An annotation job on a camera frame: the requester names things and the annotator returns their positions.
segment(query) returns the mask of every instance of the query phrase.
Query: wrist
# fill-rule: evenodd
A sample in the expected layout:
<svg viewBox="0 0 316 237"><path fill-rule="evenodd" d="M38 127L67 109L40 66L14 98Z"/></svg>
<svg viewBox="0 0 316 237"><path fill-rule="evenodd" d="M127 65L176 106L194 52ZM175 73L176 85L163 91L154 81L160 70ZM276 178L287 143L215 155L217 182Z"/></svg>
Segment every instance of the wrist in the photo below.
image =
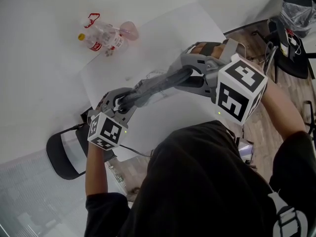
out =
<svg viewBox="0 0 316 237"><path fill-rule="evenodd" d="M102 153L103 149L99 148L98 146L94 145L93 143L89 142L89 150L88 152L96 152L96 153Z"/></svg>
<svg viewBox="0 0 316 237"><path fill-rule="evenodd" d="M266 85L266 88L263 92L262 98L261 98L261 102L263 102L265 99L267 99L271 93L271 83L274 83L270 78L268 78L268 82Z"/></svg>

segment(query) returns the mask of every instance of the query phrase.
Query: red handle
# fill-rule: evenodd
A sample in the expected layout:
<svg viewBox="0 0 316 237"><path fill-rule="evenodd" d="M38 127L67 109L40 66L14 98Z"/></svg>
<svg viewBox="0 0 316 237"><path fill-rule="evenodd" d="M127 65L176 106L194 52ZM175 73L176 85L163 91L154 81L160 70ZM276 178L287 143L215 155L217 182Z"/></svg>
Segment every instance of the red handle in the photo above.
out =
<svg viewBox="0 0 316 237"><path fill-rule="evenodd" d="M95 19L92 20L92 19L90 18L91 16L97 16L97 18L95 18ZM90 24L87 25L87 26L84 26L84 27L85 27L85 28L89 28L90 26L93 25L94 21L96 21L99 17L100 17L100 14L99 14L99 13L91 13L91 14L89 15L89 17L88 17L88 19L90 19Z"/></svg>

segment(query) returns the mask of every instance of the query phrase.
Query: chair backrest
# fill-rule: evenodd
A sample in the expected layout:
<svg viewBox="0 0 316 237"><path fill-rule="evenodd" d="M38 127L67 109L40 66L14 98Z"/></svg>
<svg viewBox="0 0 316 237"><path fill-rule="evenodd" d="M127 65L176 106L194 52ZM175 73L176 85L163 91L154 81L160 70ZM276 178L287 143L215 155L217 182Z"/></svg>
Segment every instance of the chair backrest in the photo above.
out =
<svg viewBox="0 0 316 237"><path fill-rule="evenodd" d="M73 180L75 178L80 177L85 173L78 173L72 163L70 162L63 142L61 135L63 133L66 133L71 130L76 130L76 136L77 139L80 143L80 146L84 152L84 154L87 156L88 154L88 133L89 133L89 126L88 124L84 123L81 125L76 125L72 128L69 128L67 130L64 130L62 132L56 133L52 135L47 144L46 144L46 152L48 155L48 158L52 164L53 169L55 172L63 179L66 180ZM110 159L116 157L114 152L112 150L109 151L103 151L103 156L104 156L104 162L109 161Z"/></svg>

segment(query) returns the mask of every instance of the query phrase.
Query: red bottle label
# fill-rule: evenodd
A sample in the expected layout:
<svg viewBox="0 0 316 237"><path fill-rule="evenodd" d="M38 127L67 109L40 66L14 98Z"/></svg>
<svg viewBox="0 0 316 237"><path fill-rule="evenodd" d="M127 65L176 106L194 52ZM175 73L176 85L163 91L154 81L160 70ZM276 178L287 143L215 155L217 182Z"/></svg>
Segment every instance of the red bottle label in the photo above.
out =
<svg viewBox="0 0 316 237"><path fill-rule="evenodd" d="M102 44L100 44L100 43L98 43L98 42L96 42L95 44L94 44L94 46L92 47L92 48L90 48L92 51L99 51L100 50L100 48L102 47Z"/></svg>

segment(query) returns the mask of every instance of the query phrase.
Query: wooden floor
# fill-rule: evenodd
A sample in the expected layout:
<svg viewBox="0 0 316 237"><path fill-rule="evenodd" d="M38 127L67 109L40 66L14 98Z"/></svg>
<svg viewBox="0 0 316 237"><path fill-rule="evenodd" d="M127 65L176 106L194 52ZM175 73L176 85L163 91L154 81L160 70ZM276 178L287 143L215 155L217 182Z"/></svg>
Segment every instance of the wooden floor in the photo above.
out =
<svg viewBox="0 0 316 237"><path fill-rule="evenodd" d="M257 57L265 52L265 43L259 36L252 36L251 32L259 30L264 35L268 34L266 23L259 23L235 31L226 35L227 38L233 38L246 46L247 58ZM253 60L259 64L263 58ZM274 79L274 67L270 68L268 76ZM311 100L315 106L315 96L312 91L311 79L294 78L279 70L278 85L291 98L296 108L300 111L304 120L310 119L310 110L304 105L305 100ZM227 120L220 120L237 137L241 136L240 126ZM262 104L251 115L244 126L244 137L254 142L254 164L258 172L269 180L272 174L273 158L282 144L282 138L276 132ZM130 160L119 162L116 158L111 160L111 164L123 175L126 183L126 189L131 190L134 187L140 187L147 170L148 158L135 157Z"/></svg>

